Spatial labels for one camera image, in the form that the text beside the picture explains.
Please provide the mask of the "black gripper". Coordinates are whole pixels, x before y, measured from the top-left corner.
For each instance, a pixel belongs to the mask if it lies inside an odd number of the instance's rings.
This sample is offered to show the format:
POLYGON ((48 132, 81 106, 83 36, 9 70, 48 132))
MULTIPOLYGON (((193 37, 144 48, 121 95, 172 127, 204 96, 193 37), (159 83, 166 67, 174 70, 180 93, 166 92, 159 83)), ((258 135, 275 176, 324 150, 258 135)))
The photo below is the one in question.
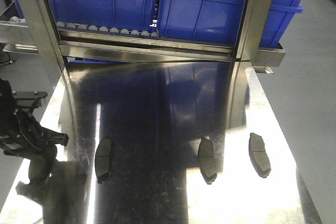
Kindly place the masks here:
POLYGON ((34 109, 17 106, 10 82, 1 79, 1 148, 6 155, 25 157, 44 151, 46 175, 57 156, 56 144, 66 146, 69 137, 42 127, 33 115, 34 109))

